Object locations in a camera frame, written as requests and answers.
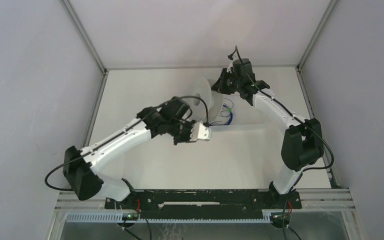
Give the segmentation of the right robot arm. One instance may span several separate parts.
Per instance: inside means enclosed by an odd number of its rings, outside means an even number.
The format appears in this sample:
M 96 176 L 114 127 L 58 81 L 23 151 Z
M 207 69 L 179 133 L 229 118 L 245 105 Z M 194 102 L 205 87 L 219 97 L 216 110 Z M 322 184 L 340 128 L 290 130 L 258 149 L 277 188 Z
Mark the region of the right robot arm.
M 307 119 L 281 103 L 265 81 L 256 80 L 247 58 L 234 60 L 229 67 L 223 68 L 211 90 L 223 95 L 238 93 L 248 104 L 266 114 L 283 133 L 280 153 L 283 165 L 270 183 L 270 189 L 275 191 L 269 194 L 269 203 L 282 208 L 302 174 L 324 155 L 320 122 L 315 118 Z

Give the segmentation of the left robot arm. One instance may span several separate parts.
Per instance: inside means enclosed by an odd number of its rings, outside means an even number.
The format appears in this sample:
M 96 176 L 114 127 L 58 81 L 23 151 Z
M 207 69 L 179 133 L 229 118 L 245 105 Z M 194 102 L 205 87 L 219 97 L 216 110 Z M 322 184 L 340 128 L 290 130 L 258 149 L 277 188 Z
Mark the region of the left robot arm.
M 129 209 L 137 196 L 122 180 L 102 173 L 103 169 L 131 148 L 157 136 L 168 134 L 174 144 L 191 142 L 195 120 L 184 120 L 189 106 L 173 97 L 162 106 L 142 109 L 125 127 L 90 146 L 65 150 L 62 173 L 80 201 L 101 195 Z

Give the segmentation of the white cable spool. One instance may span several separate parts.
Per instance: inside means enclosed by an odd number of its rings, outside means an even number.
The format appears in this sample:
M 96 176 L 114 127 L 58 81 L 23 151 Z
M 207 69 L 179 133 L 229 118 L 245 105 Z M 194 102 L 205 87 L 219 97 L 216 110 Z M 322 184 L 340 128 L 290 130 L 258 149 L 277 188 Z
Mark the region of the white cable spool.
M 207 79 L 205 77 L 198 77 L 193 82 L 193 88 L 189 93 L 191 96 L 201 98 L 208 108 L 208 121 L 214 122 L 221 113 L 223 107 L 224 96 L 221 93 L 212 90 L 212 86 L 217 82 L 215 79 Z M 191 119 L 195 121 L 207 120 L 207 112 L 204 104 L 197 98 L 188 100 L 191 107 Z

